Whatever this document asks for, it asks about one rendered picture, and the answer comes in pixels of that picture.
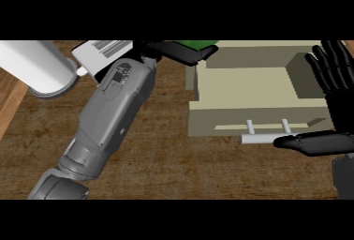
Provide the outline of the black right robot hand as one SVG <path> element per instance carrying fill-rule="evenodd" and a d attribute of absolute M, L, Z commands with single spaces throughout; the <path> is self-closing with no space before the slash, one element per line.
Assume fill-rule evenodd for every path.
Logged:
<path fill-rule="evenodd" d="M 333 130 L 287 135 L 274 147 L 308 157 L 354 153 L 354 57 L 339 40 L 322 40 L 303 56 L 322 91 Z"/>

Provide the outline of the white box with grey stripes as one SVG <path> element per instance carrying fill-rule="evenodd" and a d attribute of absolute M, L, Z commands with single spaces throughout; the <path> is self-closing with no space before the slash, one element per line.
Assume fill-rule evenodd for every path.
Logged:
<path fill-rule="evenodd" d="M 97 73 L 131 49 L 131 40 L 86 40 L 72 49 L 72 55 L 86 74 L 95 78 Z"/>

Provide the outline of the white cylinder roll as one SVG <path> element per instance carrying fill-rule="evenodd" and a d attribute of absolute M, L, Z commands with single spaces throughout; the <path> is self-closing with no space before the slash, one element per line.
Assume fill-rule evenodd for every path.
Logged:
<path fill-rule="evenodd" d="M 63 96 L 78 83 L 78 64 L 50 40 L 0 40 L 0 68 L 38 98 Z"/>

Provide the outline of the green cup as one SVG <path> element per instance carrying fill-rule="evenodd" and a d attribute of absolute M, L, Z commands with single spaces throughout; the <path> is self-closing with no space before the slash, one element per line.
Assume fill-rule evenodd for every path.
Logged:
<path fill-rule="evenodd" d="M 201 50 L 216 43 L 216 40 L 178 40 L 178 43 L 194 49 Z"/>

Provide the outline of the beige drawer front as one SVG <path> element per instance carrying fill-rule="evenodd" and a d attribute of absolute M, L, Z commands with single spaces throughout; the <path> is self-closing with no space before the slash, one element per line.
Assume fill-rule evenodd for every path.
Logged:
<path fill-rule="evenodd" d="M 256 134 L 281 133 L 281 119 L 287 120 L 290 131 L 294 133 L 333 127 L 324 107 L 190 110 L 187 135 L 200 137 L 247 134 L 247 120 L 252 121 Z"/>

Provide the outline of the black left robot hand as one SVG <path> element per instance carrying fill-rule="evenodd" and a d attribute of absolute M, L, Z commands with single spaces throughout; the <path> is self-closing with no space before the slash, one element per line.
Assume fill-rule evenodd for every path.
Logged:
<path fill-rule="evenodd" d="M 156 61 L 160 61 L 162 57 L 166 57 L 188 67 L 196 66 L 218 51 L 215 45 L 194 50 L 176 41 L 165 40 L 134 40 L 132 47 L 138 49 L 142 57 L 151 58 Z"/>

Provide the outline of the beige open drawer box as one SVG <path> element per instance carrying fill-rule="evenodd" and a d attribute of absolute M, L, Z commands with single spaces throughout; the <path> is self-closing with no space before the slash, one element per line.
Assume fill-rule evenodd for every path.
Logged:
<path fill-rule="evenodd" d="M 321 107 L 303 55 L 315 40 L 221 40 L 194 69 L 193 110 Z"/>

